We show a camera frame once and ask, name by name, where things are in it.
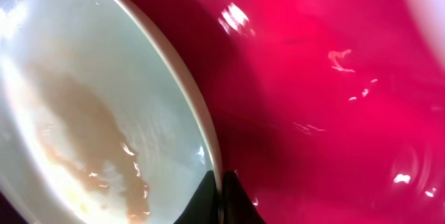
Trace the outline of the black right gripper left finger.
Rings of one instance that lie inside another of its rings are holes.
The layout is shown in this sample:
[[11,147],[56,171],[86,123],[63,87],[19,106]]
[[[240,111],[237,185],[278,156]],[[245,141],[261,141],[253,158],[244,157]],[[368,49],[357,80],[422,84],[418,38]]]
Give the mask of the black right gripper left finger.
[[213,171],[209,170],[174,224],[219,224],[218,214],[216,180]]

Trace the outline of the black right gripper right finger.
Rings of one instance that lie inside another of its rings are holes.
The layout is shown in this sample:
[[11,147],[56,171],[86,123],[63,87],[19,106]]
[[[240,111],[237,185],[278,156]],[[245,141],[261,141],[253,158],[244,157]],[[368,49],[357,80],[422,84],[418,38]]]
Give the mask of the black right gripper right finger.
[[266,224],[249,199],[235,172],[222,179],[224,224]]

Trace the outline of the white plate with sauce smear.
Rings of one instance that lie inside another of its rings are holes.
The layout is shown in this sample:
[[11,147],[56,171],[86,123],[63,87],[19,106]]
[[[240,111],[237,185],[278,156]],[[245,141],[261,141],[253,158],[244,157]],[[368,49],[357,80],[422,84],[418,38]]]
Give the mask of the white plate with sauce smear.
[[1,0],[1,193],[28,223],[174,223],[204,175],[211,116],[130,0]]

